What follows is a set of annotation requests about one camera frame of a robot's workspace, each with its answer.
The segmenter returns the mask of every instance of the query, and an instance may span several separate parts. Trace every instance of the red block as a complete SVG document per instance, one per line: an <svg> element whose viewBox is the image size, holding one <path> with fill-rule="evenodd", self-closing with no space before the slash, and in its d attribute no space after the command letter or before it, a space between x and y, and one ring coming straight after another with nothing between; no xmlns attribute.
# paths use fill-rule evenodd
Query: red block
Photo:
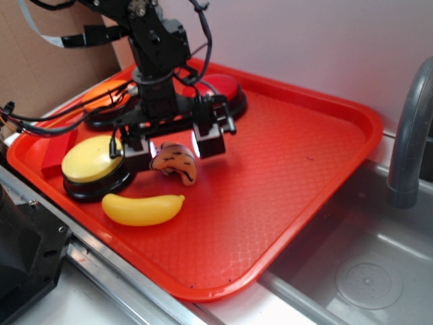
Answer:
<svg viewBox="0 0 433 325"><path fill-rule="evenodd" d="M75 145L77 134L78 131L75 129L49 140L41 166L41 172L45 177L53 177L62 173L63 158Z"/></svg>

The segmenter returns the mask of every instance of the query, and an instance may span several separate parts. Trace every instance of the stainless steel sink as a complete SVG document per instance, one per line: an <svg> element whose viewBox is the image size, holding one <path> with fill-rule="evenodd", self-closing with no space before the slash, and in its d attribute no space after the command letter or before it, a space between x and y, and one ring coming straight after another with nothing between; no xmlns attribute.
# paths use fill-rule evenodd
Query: stainless steel sink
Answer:
<svg viewBox="0 0 433 325"><path fill-rule="evenodd" d="M386 203L387 170L366 162L260 279L318 324L433 322L433 184Z"/></svg>

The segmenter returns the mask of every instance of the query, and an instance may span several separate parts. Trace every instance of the cardboard box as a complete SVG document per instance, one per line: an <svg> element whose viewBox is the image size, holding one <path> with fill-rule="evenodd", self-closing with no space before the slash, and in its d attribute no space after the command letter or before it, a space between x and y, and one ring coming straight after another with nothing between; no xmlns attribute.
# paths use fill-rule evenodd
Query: cardboard box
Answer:
<svg viewBox="0 0 433 325"><path fill-rule="evenodd" d="M43 35L77 35L85 24L103 24L80 3L55 12L26 3ZM0 42L0 106L13 101L14 112L24 116L41 116L120 70L110 44L64 49L46 42L29 27L16 0L0 1Z"/></svg>

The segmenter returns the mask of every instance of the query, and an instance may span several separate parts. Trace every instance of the white wall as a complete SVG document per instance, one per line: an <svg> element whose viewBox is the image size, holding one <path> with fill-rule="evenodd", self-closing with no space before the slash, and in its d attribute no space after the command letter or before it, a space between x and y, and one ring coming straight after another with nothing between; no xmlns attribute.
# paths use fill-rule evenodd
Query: white wall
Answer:
<svg viewBox="0 0 433 325"><path fill-rule="evenodd" d="M189 1L160 5L204 42ZM210 0L206 17L213 62L368 105L391 132L433 55L432 0Z"/></svg>

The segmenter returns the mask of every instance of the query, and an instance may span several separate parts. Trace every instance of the sink drain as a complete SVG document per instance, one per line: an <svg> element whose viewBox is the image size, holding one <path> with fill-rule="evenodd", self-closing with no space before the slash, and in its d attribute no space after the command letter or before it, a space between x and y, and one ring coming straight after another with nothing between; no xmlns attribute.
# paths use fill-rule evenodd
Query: sink drain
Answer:
<svg viewBox="0 0 433 325"><path fill-rule="evenodd" d="M337 271L341 295L363 309L391 306L401 295L403 281L395 268L375 255L362 255L345 261Z"/></svg>

